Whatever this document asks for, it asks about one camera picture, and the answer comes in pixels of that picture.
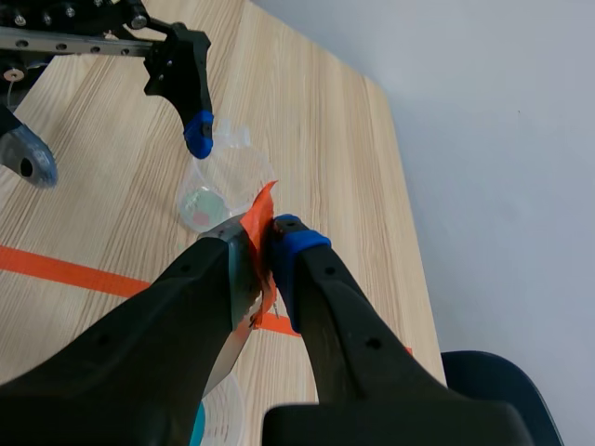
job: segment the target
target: wood grain surface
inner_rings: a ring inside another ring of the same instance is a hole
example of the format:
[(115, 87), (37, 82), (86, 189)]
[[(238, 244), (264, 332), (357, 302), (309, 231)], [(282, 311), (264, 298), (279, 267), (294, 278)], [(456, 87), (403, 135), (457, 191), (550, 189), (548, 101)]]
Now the wood grain surface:
[[(150, 13), (207, 32), (217, 117), (250, 128), (280, 180), (276, 213), (328, 235), (415, 358), (443, 380), (390, 109), (371, 81), (245, 0), (152, 0)], [(176, 190), (190, 161), (173, 107), (142, 92), (139, 59), (67, 57), (17, 115), (52, 148), (54, 190), (0, 170), (0, 244), (151, 281), (196, 238)], [(34, 367), (120, 297), (0, 272), (0, 381)], [(256, 332), (235, 371), (246, 444), (272, 405), (316, 399), (299, 338)]]

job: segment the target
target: transparent plastic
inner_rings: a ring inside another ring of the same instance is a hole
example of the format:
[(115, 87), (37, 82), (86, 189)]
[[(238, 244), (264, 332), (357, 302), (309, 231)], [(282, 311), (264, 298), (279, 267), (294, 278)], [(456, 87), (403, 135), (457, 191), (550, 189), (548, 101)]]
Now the transparent plastic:
[(205, 433), (201, 446), (237, 446), (244, 436), (245, 407), (235, 374), (230, 373), (203, 399)]
[(178, 209), (191, 229), (205, 232), (247, 211), (260, 190), (274, 180), (267, 157), (250, 144), (247, 127), (231, 131), (221, 120), (213, 150), (204, 160), (192, 158), (178, 187)]

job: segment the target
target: blue gripper fingertip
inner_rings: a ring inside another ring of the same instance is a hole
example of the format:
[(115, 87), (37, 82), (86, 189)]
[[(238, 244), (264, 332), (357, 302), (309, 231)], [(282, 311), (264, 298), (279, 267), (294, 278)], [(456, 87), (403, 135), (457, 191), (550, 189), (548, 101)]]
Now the blue gripper fingertip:
[[(202, 110), (196, 113), (188, 125), (186, 125), (186, 128), (184, 128), (186, 146), (194, 158), (203, 160), (213, 149), (213, 119), (213, 113)], [(208, 132), (204, 131), (205, 126), (208, 127)]]

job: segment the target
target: bolt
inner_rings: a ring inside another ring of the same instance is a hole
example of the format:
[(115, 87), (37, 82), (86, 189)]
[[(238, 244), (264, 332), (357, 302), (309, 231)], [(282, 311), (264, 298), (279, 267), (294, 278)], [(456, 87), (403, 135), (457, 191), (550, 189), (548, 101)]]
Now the bolt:
[(27, 24), (27, 20), (25, 20), (25, 18), (21, 14), (17, 14), (15, 16), (15, 25), (25, 26), (26, 24)]
[(142, 30), (145, 26), (147, 26), (147, 18), (140, 14), (130, 21), (130, 28), (133, 30)]

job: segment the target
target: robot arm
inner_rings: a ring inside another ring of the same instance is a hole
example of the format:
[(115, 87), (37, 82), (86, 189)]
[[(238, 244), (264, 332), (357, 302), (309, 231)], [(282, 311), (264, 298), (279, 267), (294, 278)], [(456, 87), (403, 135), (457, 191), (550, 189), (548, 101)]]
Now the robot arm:
[[(432, 378), (378, 317), (328, 239), (282, 216), (268, 246), (320, 404), (270, 409), (263, 445), (533, 444), (507, 404), (468, 400)], [(56, 356), (0, 387), (0, 438), (189, 444), (203, 395), (229, 373), (252, 330), (258, 294), (237, 217)]]
[[(142, 28), (163, 33), (165, 40), (138, 39), (128, 30)], [(213, 146), (210, 45), (203, 32), (150, 17), (139, 0), (0, 1), (0, 164), (37, 187), (56, 184), (50, 149), (12, 112), (53, 57), (84, 53), (144, 58), (150, 75), (145, 93), (172, 103), (188, 150), (205, 158)]]

